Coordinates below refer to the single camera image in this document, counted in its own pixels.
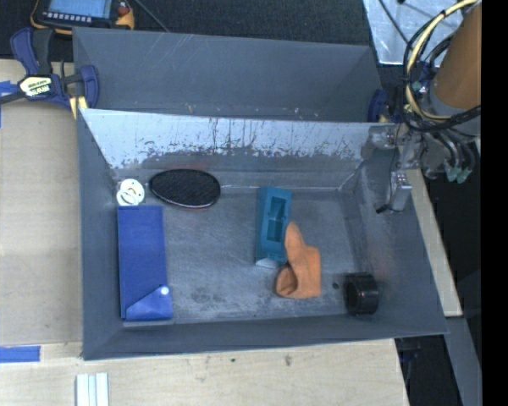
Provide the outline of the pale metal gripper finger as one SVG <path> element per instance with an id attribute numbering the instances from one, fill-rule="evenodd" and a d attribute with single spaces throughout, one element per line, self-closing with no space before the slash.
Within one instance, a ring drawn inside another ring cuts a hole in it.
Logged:
<path id="1" fill-rule="evenodd" d="M 392 151 L 397 144 L 397 126 L 394 124 L 371 126 L 362 146 L 362 159 L 367 160 L 375 151 Z"/>
<path id="2" fill-rule="evenodd" d="M 403 211 L 411 194 L 412 186 L 404 172 L 392 172 L 390 177 L 389 208 Z"/>

